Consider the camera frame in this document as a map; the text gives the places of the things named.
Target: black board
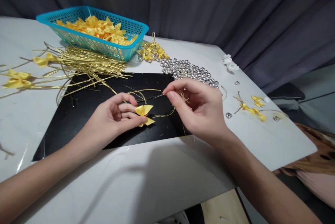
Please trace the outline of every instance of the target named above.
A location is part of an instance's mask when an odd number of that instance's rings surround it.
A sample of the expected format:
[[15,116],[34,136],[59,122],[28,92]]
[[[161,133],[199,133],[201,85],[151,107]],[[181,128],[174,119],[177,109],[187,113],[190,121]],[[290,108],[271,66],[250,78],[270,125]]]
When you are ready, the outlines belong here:
[[[73,81],[80,82],[82,79],[75,77]],[[134,73],[133,77],[129,77],[128,79],[110,78],[106,80],[106,83],[117,93],[126,93],[132,91],[130,88],[135,90],[160,89],[163,91],[172,81],[173,76],[169,74]],[[82,129],[98,105],[114,95],[104,85],[97,85],[96,88],[90,86],[89,88],[99,90],[99,92],[82,89],[63,97],[33,157],[33,161],[40,160],[64,147]],[[76,89],[78,89],[78,86],[71,86],[67,88],[67,91],[71,92]],[[149,98],[160,95],[161,92],[144,91],[143,94],[146,98]],[[166,96],[150,99],[148,104],[154,106],[150,110],[149,117],[152,115],[166,115],[173,110],[173,106]],[[170,116],[157,117],[154,120],[156,122],[152,125],[143,126],[142,128],[136,127],[121,134],[106,146],[105,149],[185,135],[183,124],[177,111]]]

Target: table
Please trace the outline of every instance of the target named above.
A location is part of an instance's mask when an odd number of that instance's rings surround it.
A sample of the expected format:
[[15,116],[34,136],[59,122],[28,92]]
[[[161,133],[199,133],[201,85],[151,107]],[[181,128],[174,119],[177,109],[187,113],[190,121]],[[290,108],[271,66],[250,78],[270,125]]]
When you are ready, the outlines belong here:
[[[0,18],[0,70],[32,59],[44,49],[44,41],[55,47],[64,45],[46,25],[35,20]],[[156,38],[172,57],[188,59],[204,67],[228,91],[225,112],[234,113],[241,92],[253,104],[251,95],[266,95],[242,70],[230,74],[222,65],[225,53],[217,46]],[[45,69],[29,63],[17,70],[42,75]],[[141,62],[131,72],[161,73],[159,63]],[[0,76],[4,84],[7,77]],[[63,80],[53,85],[62,85]],[[1,89],[0,96],[13,92]],[[31,165],[54,112],[58,90],[25,90],[0,99],[0,139],[4,148],[15,153],[5,159],[0,152],[0,181]],[[266,109],[279,110],[271,101]],[[228,127],[270,170],[275,170],[317,149],[287,118],[278,122],[266,111],[265,123],[247,111],[226,119]],[[173,213],[231,190],[236,185],[217,153],[194,137],[178,137],[102,151],[93,160],[64,178],[26,211],[18,223],[152,223]]]

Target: curtain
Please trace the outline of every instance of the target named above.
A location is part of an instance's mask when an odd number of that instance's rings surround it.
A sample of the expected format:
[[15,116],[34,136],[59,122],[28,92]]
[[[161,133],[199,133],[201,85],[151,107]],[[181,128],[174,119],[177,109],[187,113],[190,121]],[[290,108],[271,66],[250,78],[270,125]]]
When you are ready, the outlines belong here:
[[77,5],[217,45],[266,93],[335,57],[335,0],[0,0],[0,15],[34,19]]

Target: pile of yellow bows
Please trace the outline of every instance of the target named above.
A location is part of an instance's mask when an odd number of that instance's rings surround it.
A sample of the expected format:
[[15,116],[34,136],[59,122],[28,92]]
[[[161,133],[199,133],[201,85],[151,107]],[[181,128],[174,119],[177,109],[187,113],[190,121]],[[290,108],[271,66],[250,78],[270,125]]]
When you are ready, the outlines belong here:
[[[149,113],[149,111],[152,109],[152,107],[153,107],[153,105],[141,105],[141,106],[138,106],[135,109],[135,111],[140,116],[146,116],[146,114]],[[151,125],[154,122],[155,122],[154,120],[147,117],[147,121],[146,121],[145,125]]]
[[24,86],[30,86],[31,82],[27,81],[27,79],[31,76],[29,73],[25,72],[15,72],[10,69],[8,74],[2,74],[10,77],[6,84],[4,84],[3,88],[21,88]]
[[78,18],[74,24],[68,21],[64,24],[61,20],[57,20],[57,25],[123,46],[129,46],[138,37],[136,35],[131,40],[128,40],[128,37],[124,36],[126,30],[121,30],[121,23],[114,26],[108,17],[105,21],[98,20],[96,16],[89,16],[85,21]]
[[58,57],[55,57],[53,54],[47,53],[46,59],[42,57],[34,57],[34,62],[40,67],[44,68],[48,65],[49,62],[60,62],[60,59]]
[[170,59],[170,56],[165,53],[165,50],[155,42],[154,32],[152,33],[152,42],[143,42],[142,47],[144,48],[137,51],[139,60],[152,62],[153,60],[159,61],[160,59]]

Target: plastic basket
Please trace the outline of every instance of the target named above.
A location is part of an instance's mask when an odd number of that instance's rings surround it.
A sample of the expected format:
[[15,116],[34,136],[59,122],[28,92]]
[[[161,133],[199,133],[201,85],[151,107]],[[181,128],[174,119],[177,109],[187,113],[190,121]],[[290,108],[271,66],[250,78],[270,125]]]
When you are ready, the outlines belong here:
[[[133,38],[136,35],[138,35],[138,38],[131,45],[123,46],[59,26],[56,23],[57,20],[61,20],[63,23],[66,21],[75,23],[78,20],[78,17],[85,20],[87,17],[93,15],[99,20],[106,20],[106,17],[108,16],[114,24],[121,22],[121,29],[126,30],[125,35],[128,36],[128,39]],[[36,19],[40,23],[51,27],[51,29],[65,42],[124,61],[129,61],[132,58],[136,50],[142,44],[144,35],[149,30],[149,27],[141,22],[89,6],[77,6],[49,12],[37,16]]]

